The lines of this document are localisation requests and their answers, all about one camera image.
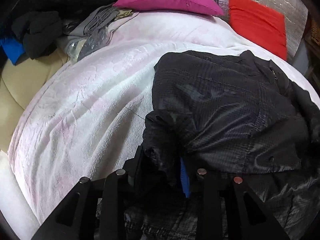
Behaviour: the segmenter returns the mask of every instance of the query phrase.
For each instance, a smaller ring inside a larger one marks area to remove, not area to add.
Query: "blanket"
[[[40,224],[80,177],[103,178],[134,156],[145,115],[153,110],[153,67],[165,53],[187,50],[234,56],[250,50],[273,60],[320,106],[318,95],[296,69],[221,19],[140,13],[115,31],[108,46],[64,65],[20,118],[8,159]]]

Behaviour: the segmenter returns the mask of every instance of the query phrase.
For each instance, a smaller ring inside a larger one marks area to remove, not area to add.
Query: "bed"
[[[8,159],[1,152],[6,180],[0,184],[5,192],[0,210],[21,240],[32,237],[80,177],[103,178],[133,157],[144,116],[152,110],[153,66],[166,52],[190,49],[235,56],[249,49],[273,60],[320,107],[319,96],[296,69],[221,19],[140,13],[114,33],[107,47],[63,65],[26,106]]]

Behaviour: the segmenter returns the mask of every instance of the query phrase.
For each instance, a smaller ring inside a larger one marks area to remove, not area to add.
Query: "wicker basket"
[[[311,40],[320,46],[320,27],[314,19],[312,19]]]

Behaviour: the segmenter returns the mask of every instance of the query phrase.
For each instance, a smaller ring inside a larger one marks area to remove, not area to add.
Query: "zipper pull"
[[[271,71],[273,72],[273,74],[274,74],[274,76],[275,76],[275,80],[277,80],[278,78],[277,78],[277,76],[276,76],[276,73],[273,71],[273,69],[272,69]]]

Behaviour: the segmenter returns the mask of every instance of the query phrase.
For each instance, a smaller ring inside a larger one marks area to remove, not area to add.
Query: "beige cushion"
[[[32,98],[68,60],[56,49],[38,59],[14,66],[7,60],[0,79],[0,149],[7,152],[18,121]]]

